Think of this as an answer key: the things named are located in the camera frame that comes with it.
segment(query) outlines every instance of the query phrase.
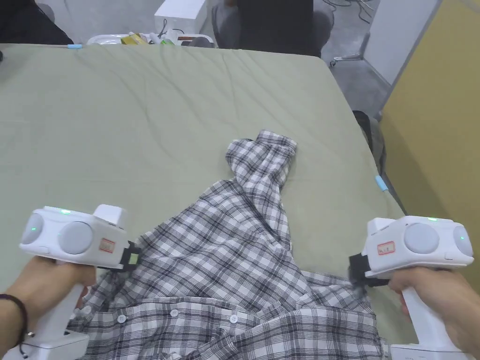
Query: dark bracelet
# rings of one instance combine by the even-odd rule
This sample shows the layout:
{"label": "dark bracelet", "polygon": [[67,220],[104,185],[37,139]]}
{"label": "dark bracelet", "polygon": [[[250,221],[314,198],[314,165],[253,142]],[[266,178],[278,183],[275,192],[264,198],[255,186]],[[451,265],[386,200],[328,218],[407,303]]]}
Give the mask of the dark bracelet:
{"label": "dark bracelet", "polygon": [[18,341],[15,344],[15,346],[19,346],[21,355],[23,356],[24,359],[27,359],[28,356],[22,351],[22,343],[25,341],[25,335],[28,331],[28,315],[27,315],[27,309],[25,307],[25,304],[19,298],[13,295],[0,294],[0,300],[1,299],[13,301],[18,306],[18,308],[20,309],[20,312],[22,313],[22,329],[20,330],[20,335],[18,336]]}

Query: yellow panel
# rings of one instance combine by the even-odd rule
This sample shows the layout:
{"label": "yellow panel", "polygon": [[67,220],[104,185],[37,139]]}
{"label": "yellow panel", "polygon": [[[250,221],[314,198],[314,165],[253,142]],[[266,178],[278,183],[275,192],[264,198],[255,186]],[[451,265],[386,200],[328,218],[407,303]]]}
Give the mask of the yellow panel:
{"label": "yellow panel", "polygon": [[[480,0],[443,1],[382,121],[387,173],[407,212],[463,223],[478,256],[479,9]],[[477,291],[479,274],[480,258],[465,271]]]}

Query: white box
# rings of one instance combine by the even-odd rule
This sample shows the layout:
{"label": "white box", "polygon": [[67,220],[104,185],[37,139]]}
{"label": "white box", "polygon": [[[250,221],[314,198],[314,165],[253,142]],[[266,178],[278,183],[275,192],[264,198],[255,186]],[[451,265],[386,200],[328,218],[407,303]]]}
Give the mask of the white box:
{"label": "white box", "polygon": [[186,34],[199,34],[207,19],[206,0],[165,0],[155,13],[155,28],[163,30],[180,29]]}

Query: plaid shirt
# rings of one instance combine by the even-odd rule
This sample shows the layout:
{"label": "plaid shirt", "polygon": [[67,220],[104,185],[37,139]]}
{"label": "plaid shirt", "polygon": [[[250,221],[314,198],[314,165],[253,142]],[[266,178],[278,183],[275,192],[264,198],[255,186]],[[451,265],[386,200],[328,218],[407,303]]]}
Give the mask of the plaid shirt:
{"label": "plaid shirt", "polygon": [[364,292],[305,273],[280,201],[297,144],[262,131],[234,141],[235,177],[140,236],[132,273],[107,272],[70,329],[85,359],[382,359]]}

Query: bed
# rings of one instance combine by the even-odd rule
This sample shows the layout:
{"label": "bed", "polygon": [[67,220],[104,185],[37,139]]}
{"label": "bed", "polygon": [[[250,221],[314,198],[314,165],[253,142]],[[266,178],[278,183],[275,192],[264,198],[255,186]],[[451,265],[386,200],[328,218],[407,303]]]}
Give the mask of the bed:
{"label": "bed", "polygon": [[[299,144],[282,201],[302,270],[345,276],[367,221],[403,215],[377,186],[368,145],[318,58],[174,46],[0,49],[3,288],[27,261],[17,244],[33,209],[122,206],[134,239],[230,178],[226,147],[262,129]],[[370,297],[380,335],[415,340],[396,294],[376,288]]]}

